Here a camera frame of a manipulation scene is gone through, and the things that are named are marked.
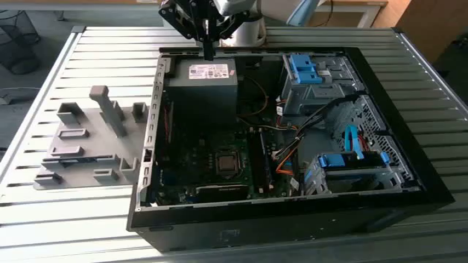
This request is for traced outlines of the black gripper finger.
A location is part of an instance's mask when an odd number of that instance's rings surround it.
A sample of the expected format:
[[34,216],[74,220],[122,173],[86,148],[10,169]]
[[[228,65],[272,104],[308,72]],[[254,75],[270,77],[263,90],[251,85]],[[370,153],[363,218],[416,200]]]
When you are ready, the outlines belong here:
[[216,54],[215,43],[220,39],[228,39],[235,30],[243,24],[243,15],[235,14],[230,16],[223,22],[212,17],[208,19],[208,60],[212,61]]
[[194,39],[203,50],[203,57],[208,61],[208,30],[206,22],[208,19],[187,20],[183,18],[182,10],[175,1],[163,1],[159,14],[164,21],[187,38]]

